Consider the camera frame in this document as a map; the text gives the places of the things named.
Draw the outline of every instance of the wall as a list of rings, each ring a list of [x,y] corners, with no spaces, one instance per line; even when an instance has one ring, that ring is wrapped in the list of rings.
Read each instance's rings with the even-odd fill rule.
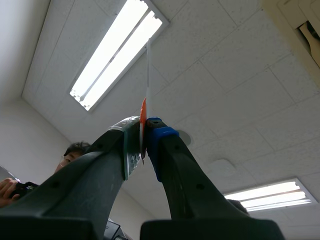
[[[130,238],[139,240],[141,225],[155,217],[121,189],[113,204],[110,218],[120,224]]]
[[[0,102],[21,96],[50,0],[0,1]]]
[[[22,182],[50,177],[69,144],[25,101],[0,108],[0,165]]]

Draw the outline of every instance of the ceiling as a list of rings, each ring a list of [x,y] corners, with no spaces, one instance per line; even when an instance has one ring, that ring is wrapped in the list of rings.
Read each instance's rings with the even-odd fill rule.
[[[0,103],[23,92],[49,0],[0,0]]]
[[[223,193],[298,177],[320,200],[319,89],[259,0],[154,0],[170,26],[152,44],[153,113],[189,133],[189,149]],[[139,113],[143,55],[88,113],[72,82],[125,0],[51,1],[23,98],[70,141],[93,142]],[[213,171],[228,159],[232,175]],[[149,161],[123,188],[157,218],[170,216]],[[320,205],[253,212],[289,240],[320,239]]]

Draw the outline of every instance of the man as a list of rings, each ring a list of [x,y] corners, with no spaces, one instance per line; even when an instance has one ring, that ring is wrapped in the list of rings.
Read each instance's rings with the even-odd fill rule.
[[[85,141],[72,143],[65,151],[54,173],[56,173],[57,171],[59,171],[69,163],[73,162],[77,158],[81,157],[88,150],[89,147],[90,147],[90,144]],[[8,206],[14,201],[19,199],[20,197],[19,194],[15,194],[12,198],[10,198],[10,195],[16,189],[17,183],[18,181],[12,178],[6,178],[0,181],[0,208]]]

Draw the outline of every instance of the light fixture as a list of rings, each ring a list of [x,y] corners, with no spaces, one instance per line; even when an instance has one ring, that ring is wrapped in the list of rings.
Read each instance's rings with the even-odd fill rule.
[[[225,198],[240,201],[248,212],[318,203],[297,178],[229,193]]]
[[[76,77],[70,95],[87,111],[92,109],[168,24],[150,0],[127,0]]]

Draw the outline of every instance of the screw hole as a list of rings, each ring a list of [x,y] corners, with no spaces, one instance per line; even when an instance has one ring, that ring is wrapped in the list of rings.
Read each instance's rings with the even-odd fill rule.
[[[53,182],[52,185],[51,185],[51,187],[52,187],[53,189],[56,189],[56,188],[58,188],[59,186],[60,186],[60,182],[58,182],[58,181]]]
[[[199,190],[205,189],[205,186],[201,183],[197,184],[195,187],[196,187],[196,189],[199,189]]]

